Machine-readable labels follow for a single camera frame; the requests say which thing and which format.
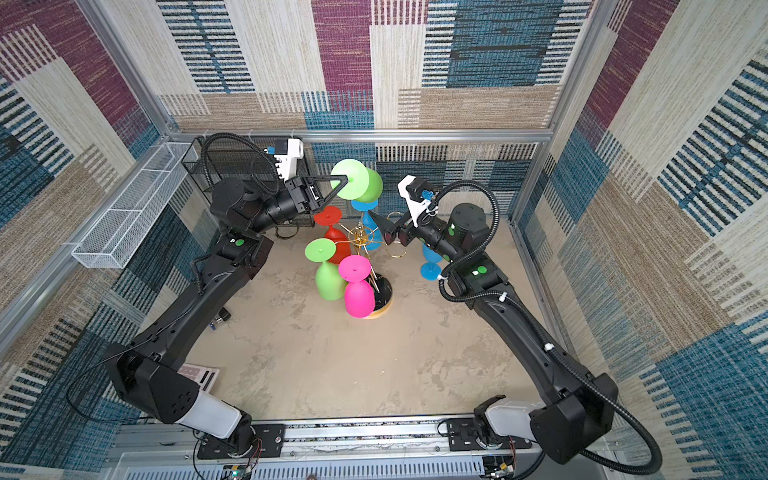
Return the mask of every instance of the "wire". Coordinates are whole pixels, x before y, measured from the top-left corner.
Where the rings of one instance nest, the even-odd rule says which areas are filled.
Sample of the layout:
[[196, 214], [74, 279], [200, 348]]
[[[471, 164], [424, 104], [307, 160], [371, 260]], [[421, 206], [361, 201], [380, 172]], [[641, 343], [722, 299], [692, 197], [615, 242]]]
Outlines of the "wire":
[[157, 331], [157, 333], [155, 333], [154, 335], [149, 336], [145, 341], [143, 341], [143, 342], [141, 342], [141, 343], [139, 343], [137, 345], [134, 345], [134, 346], [132, 346], [130, 348], [127, 348], [127, 349], [123, 350], [122, 352], [115, 353], [113, 356], [110, 356], [110, 357], [108, 357], [106, 359], [101, 360], [99, 363], [96, 363], [95, 365], [88, 367], [80, 375], [75, 377], [75, 379], [72, 380], [69, 383], [69, 386], [67, 387], [67, 392], [65, 393], [65, 398], [67, 399], [67, 403], [69, 404], [70, 408], [72, 408], [75, 413], [77, 413], [79, 416], [83, 417], [84, 419], [90, 420], [91, 422], [96, 422], [96, 423], [122, 423], [122, 422], [133, 422], [133, 421], [137, 421], [137, 420], [149, 420], [149, 419], [152, 419], [153, 417], [150, 417], [150, 416], [130, 417], [130, 418], [127, 418], [127, 419], [96, 419], [96, 418], [90, 416], [87, 413], [83, 413], [80, 409], [78, 409], [77, 406], [75, 406], [75, 404], [74, 404], [74, 402], [72, 402], [72, 398], [71, 398], [72, 387], [74, 387], [88, 373], [93, 372], [94, 370], [96, 370], [96, 368], [98, 368], [99, 366], [104, 365], [106, 362], [109, 362], [112, 359], [116, 359], [119, 356], [121, 356], [121, 355], [123, 355], [125, 353], [128, 353], [131, 350], [135, 350], [135, 349], [139, 348], [140, 346], [143, 346], [143, 345], [145, 345], [145, 344], [147, 344], [149, 342], [155, 341], [157, 339], [157, 337], [163, 331], [165, 331], [165, 329], [170, 328], [176, 322], [178, 322], [182, 317], [187, 315], [192, 310], [192, 308], [195, 306], [196, 303], [197, 303], [197, 299], [195, 299], [195, 301], [192, 302], [189, 305], [189, 307], [184, 311], [184, 313], [182, 313], [181, 315], [176, 317], [176, 319], [174, 319], [173, 322], [170, 322], [166, 326], [164, 326], [163, 328], [159, 329]]
[[[212, 187], [214, 185], [214, 178], [210, 174], [210, 170], [208, 168], [208, 147], [210, 147], [210, 144], [212, 144], [214, 141], [219, 140], [220, 138], [227, 138], [229, 140], [235, 140], [240, 142], [241, 144], [245, 145], [249, 149], [251, 149], [253, 152], [259, 154], [259, 156], [267, 162], [272, 167], [272, 174], [274, 176], [275, 181], [280, 179], [280, 176], [277, 174], [277, 167], [275, 166], [274, 159], [270, 158], [267, 154], [265, 154], [258, 146], [256, 146], [255, 143], [248, 140], [245, 137], [241, 137], [240, 135], [231, 134], [229, 132], [220, 132], [217, 134], [213, 134], [210, 137], [205, 139], [205, 142], [203, 142], [203, 147], [200, 149], [200, 160], [203, 163], [203, 174], [205, 175], [205, 180], [208, 183], [208, 187]], [[280, 185], [278, 182], [278, 186], [276, 188], [269, 188], [267, 185], [265, 185], [264, 182], [256, 178], [254, 174], [251, 174], [251, 180], [258, 185], [262, 190], [267, 192], [268, 194], [276, 194], [278, 191], [280, 191]]]
[[509, 437], [509, 446], [512, 448], [512, 471], [518, 469], [518, 452], [515, 449], [515, 440], [512, 440], [512, 437]]
[[[294, 232], [293, 235], [289, 235], [289, 236], [285, 237], [283, 235], [280, 235], [280, 227], [295, 227], [296, 228], [296, 232]], [[279, 238], [281, 240], [288, 240], [288, 239], [294, 238], [296, 235], [299, 234], [299, 229], [300, 228], [301, 227], [299, 227], [299, 225], [297, 225], [295, 223], [289, 223], [288, 225], [275, 225], [275, 237], [277, 237], [277, 238]]]
[[[459, 181], [453, 182], [447, 187], [442, 188], [437, 193], [437, 195], [435, 195], [435, 199], [433, 200], [433, 203], [436, 204], [437, 201], [443, 198], [450, 190], [453, 190], [457, 187], [474, 187], [480, 190], [491, 201], [491, 209], [493, 211], [493, 221], [491, 224], [491, 231], [488, 233], [488, 236], [485, 238], [485, 240], [483, 240], [478, 246], [471, 249], [469, 252], [465, 253], [464, 255], [461, 255], [459, 258], [449, 263], [443, 269], [441, 273], [442, 277], [447, 277], [460, 263], [466, 261], [467, 259], [473, 257], [477, 253], [481, 252], [483, 249], [485, 249], [485, 247], [489, 243], [491, 243], [491, 239], [496, 234], [496, 230], [498, 229], [498, 221], [499, 221], [499, 217], [501, 216], [499, 206], [498, 206], [498, 201], [496, 200], [495, 195], [488, 188], [486, 188], [485, 185], [480, 184], [479, 182], [476, 182], [474, 180], [459, 180]], [[525, 305], [523, 305], [520, 302], [517, 302], [516, 300], [513, 300], [509, 296], [504, 295], [505, 294], [504, 292], [489, 290], [485, 292], [474, 293], [472, 295], [453, 296], [448, 294], [448, 292], [445, 290], [444, 278], [441, 278], [438, 281], [438, 288], [440, 289], [440, 294], [443, 296], [443, 298], [453, 303], [464, 303], [464, 302], [468, 302], [470, 300], [476, 300], [485, 296], [495, 296], [495, 297], [504, 296], [504, 299], [502, 301], [506, 303], [510, 303], [514, 308], [516, 308], [522, 314], [525, 321], [533, 329], [534, 334], [538, 337], [538, 340], [541, 342], [542, 346], [547, 343], [554, 343], [554, 340], [551, 338], [551, 336], [547, 333], [546, 330], [544, 330], [544, 327], [541, 326], [541, 324], [531, 315], [531, 312], [529, 312], [528, 309], [525, 308]], [[602, 457], [596, 453], [590, 452], [587, 449], [582, 450], [580, 453], [584, 457], [587, 457], [594, 462], [607, 466], [608, 468], [617, 470], [618, 472], [627, 473], [630, 475], [650, 475], [652, 473], [658, 472], [659, 468], [661, 468], [661, 463], [662, 463], [661, 449], [659, 448], [659, 444], [656, 443], [656, 439], [654, 439], [654, 437], [645, 429], [643, 424], [641, 424], [639, 420], [634, 418], [634, 416], [632, 416], [632, 414], [629, 413], [629, 411], [626, 410], [623, 406], [616, 403], [610, 396], [606, 395], [602, 390], [600, 390], [587, 377], [577, 372], [573, 368], [573, 366], [571, 366], [571, 364], [565, 359], [565, 357], [567, 356], [566, 352], [559, 352], [558, 349], [551, 349], [549, 351], [545, 350], [545, 352], [558, 365], [562, 366], [566, 371], [568, 371], [571, 375], [573, 375], [573, 377], [575, 377], [581, 384], [583, 384], [584, 387], [586, 387], [590, 392], [594, 393], [597, 397], [599, 397], [605, 403], [607, 403], [616, 413], [619, 414], [619, 416], [622, 419], [626, 420], [627, 423], [630, 424], [630, 426], [634, 429], [634, 431], [637, 432], [637, 434], [640, 435], [640, 437], [643, 439], [643, 441], [648, 447], [648, 450], [650, 450], [650, 459], [644, 465], [625, 465], [623, 463], [614, 462], [613, 460]], [[543, 455], [544, 455], [544, 452], [542, 451], [541, 460], [543, 460]]]
[[439, 433], [441, 437], [447, 437], [447, 436], [450, 436], [450, 434], [449, 434], [449, 431], [448, 431], [448, 427], [445, 427], [445, 434], [444, 434], [444, 435], [443, 435], [443, 433], [442, 433], [442, 432], [440, 432], [440, 425], [442, 425], [443, 423], [447, 422], [448, 420], [450, 420], [450, 419], [443, 419], [443, 420], [440, 420], [440, 421], [438, 422], [438, 424], [437, 424], [437, 433]]
[[245, 465], [246, 470], [248, 467], [250, 467], [250, 461], [253, 460], [253, 457], [258, 453], [259, 455], [256, 457], [256, 463], [253, 464], [253, 467], [255, 468], [256, 465], [259, 465], [259, 460], [261, 460], [261, 439], [257, 439], [259, 443], [256, 445], [256, 451], [253, 452], [253, 454], [248, 459], [248, 463]]
[[440, 199], [443, 198], [449, 191], [459, 187], [474, 187], [480, 190], [491, 201], [491, 210], [493, 213], [493, 218], [491, 221], [491, 230], [488, 232], [488, 236], [485, 238], [485, 240], [483, 240], [478, 245], [476, 245], [475, 248], [470, 249], [469, 252], [464, 253], [459, 258], [450, 262], [448, 265], [445, 266], [444, 269], [442, 269], [442, 272], [440, 273], [441, 278], [438, 280], [438, 288], [440, 289], [440, 295], [442, 295], [442, 297], [448, 300], [449, 302], [453, 302], [453, 303], [464, 303], [470, 300], [476, 300], [481, 296], [485, 296], [480, 293], [475, 293], [474, 295], [453, 296], [450, 293], [448, 293], [448, 291], [445, 289], [445, 279], [448, 278], [451, 272], [455, 270], [460, 264], [473, 258], [478, 253], [481, 253], [483, 250], [485, 250], [488, 244], [491, 243], [493, 236], [496, 235], [496, 230], [498, 230], [499, 218], [501, 216], [500, 209], [498, 207], [498, 200], [496, 200], [496, 196], [485, 185], [474, 180], [459, 180], [459, 181], [453, 182], [452, 184], [449, 184], [446, 187], [443, 187], [435, 195], [435, 198], [432, 200], [432, 203], [436, 205], [440, 201]]
[[197, 441], [196, 441], [196, 442], [195, 442], [195, 444], [194, 444], [194, 448], [192, 449], [192, 468], [194, 468], [194, 472], [195, 472], [195, 473], [197, 473], [197, 476], [198, 476], [198, 477], [200, 477], [200, 479], [201, 479], [201, 480], [206, 480], [206, 478], [205, 478], [205, 477], [203, 477], [203, 476], [200, 474], [200, 471], [199, 471], [199, 470], [197, 470], [197, 463], [195, 463], [195, 461], [194, 461], [194, 458], [195, 458], [195, 456], [197, 456], [197, 452], [196, 452], [196, 451], [197, 451], [197, 447], [199, 447], [199, 446], [200, 446], [200, 441], [201, 441], [201, 440], [202, 440], [202, 439], [197, 439]]
[[202, 262], [207, 258], [210, 258], [210, 253], [206, 253], [202, 257], [198, 257], [190, 262], [192, 274], [194, 275], [194, 284], [197, 287], [197, 296], [203, 296], [204, 293], [203, 274], [197, 269], [197, 262]]

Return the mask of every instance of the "patterned wall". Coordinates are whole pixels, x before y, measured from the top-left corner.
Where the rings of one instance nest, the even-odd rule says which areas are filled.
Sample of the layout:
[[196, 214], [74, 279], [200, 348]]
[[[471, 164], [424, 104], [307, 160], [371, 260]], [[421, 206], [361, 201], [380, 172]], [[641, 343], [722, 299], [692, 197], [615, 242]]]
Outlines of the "patterned wall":
[[[476, 180], [491, 189], [502, 212], [507, 212], [514, 206], [536, 146], [535, 143], [307, 143], [304, 152], [311, 174], [330, 175], [333, 165], [344, 158], [355, 158], [379, 172], [384, 191], [376, 211], [384, 215], [408, 211], [397, 191], [397, 183], [405, 175], [424, 177], [437, 187], [462, 179]], [[445, 196], [440, 202], [439, 214], [449, 215], [453, 207], [462, 202], [491, 211], [491, 204], [483, 194], [462, 187]], [[332, 204], [339, 207], [345, 217], [360, 215], [347, 200], [336, 198]]]
[[591, 0], [102, 4], [182, 130], [547, 127], [591, 10]]
[[0, 11], [2, 310], [158, 134], [72, 0]]
[[767, 42], [763, 1], [620, 0], [521, 219], [569, 348], [662, 446], [658, 478], [768, 472]]
[[[98, 476], [118, 426], [75, 415], [65, 401], [68, 384], [109, 343], [125, 344], [155, 321], [189, 285], [190, 261], [216, 236], [207, 202], [187, 178], [125, 269], [78, 266], [0, 362], [0, 477]], [[103, 369], [81, 386], [75, 398], [90, 415], [139, 413], [117, 399]]]
[[[72, 0], [0, 0], [0, 11], [1, 310], [159, 135]], [[79, 267], [10, 347], [0, 477], [95, 478], [116, 426], [72, 415], [65, 389], [187, 285], [215, 232], [206, 208], [184, 183], [125, 270]], [[84, 410], [135, 414], [103, 372], [86, 385]]]

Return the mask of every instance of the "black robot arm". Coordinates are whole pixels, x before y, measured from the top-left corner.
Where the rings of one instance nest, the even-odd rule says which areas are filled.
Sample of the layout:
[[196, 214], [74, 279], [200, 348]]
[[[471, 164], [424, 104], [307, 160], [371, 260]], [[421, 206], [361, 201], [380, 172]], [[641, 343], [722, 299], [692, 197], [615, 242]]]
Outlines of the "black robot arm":
[[[406, 177], [399, 185], [409, 212], [396, 223], [376, 213], [370, 215], [385, 243], [398, 239], [408, 245], [419, 238], [427, 247], [451, 261], [443, 270], [453, 292], [443, 296], [464, 302], [499, 334], [533, 380], [545, 403], [532, 411], [531, 431], [544, 453], [564, 464], [581, 453], [603, 465], [633, 475], [649, 475], [661, 467], [661, 451], [650, 433], [624, 407], [616, 403], [618, 387], [611, 377], [594, 376], [587, 367], [568, 354], [546, 329], [528, 312], [508, 278], [485, 252], [485, 245], [498, 227], [498, 211], [491, 228], [485, 212], [474, 204], [459, 204], [448, 221], [436, 216], [437, 201], [458, 184], [473, 184], [484, 191], [498, 210], [492, 194], [476, 182], [462, 180], [436, 192], [429, 182]], [[645, 465], [622, 465], [585, 450], [611, 430], [614, 413], [621, 415], [647, 443], [651, 458]], [[500, 443], [490, 428], [478, 429], [486, 444]]]
[[[318, 180], [339, 183], [324, 197]], [[255, 442], [250, 415], [177, 371], [216, 313], [266, 262], [272, 240], [263, 231], [322, 210], [346, 183], [343, 175], [293, 177], [266, 197], [236, 178], [217, 183], [210, 211], [223, 231], [210, 253], [192, 262], [195, 281], [129, 346], [113, 343], [104, 354], [118, 397], [163, 423], [206, 432], [222, 456], [248, 455]]]

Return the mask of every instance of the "white wire shelf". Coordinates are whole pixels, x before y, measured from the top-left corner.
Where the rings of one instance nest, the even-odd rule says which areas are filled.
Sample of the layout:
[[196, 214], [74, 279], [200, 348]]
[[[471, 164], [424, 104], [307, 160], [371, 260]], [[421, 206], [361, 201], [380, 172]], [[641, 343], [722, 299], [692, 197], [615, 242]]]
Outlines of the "white wire shelf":
[[125, 268], [187, 176], [182, 160], [197, 160], [190, 144], [167, 142], [159, 148], [85, 234], [72, 256], [86, 268]]

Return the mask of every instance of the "concrete floor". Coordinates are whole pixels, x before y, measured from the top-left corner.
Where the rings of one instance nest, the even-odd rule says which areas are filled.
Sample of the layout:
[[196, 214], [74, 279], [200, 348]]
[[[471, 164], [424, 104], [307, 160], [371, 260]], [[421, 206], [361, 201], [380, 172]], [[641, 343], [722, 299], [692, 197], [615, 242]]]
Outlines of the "concrete floor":
[[[187, 361], [221, 369], [214, 395], [255, 419], [471, 412], [502, 393], [538, 400], [491, 327], [464, 304], [440, 297], [437, 282], [421, 278], [420, 242], [400, 259], [384, 247], [372, 252], [374, 269], [395, 291], [394, 304], [378, 319], [353, 318], [343, 300], [321, 299], [317, 264], [305, 258], [304, 247], [325, 229], [275, 240], [266, 266], [227, 304], [232, 319], [197, 341]], [[487, 251], [540, 319], [506, 228]]]

